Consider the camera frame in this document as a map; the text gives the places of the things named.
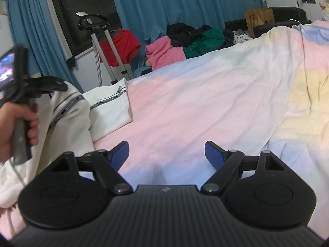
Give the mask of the person's left hand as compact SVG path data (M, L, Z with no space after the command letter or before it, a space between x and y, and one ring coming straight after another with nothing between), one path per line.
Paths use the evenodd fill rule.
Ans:
M17 119L29 122L27 138L32 146L39 142L38 104L34 103L32 108L26 105L7 102L1 107L1 163L12 157L11 137Z

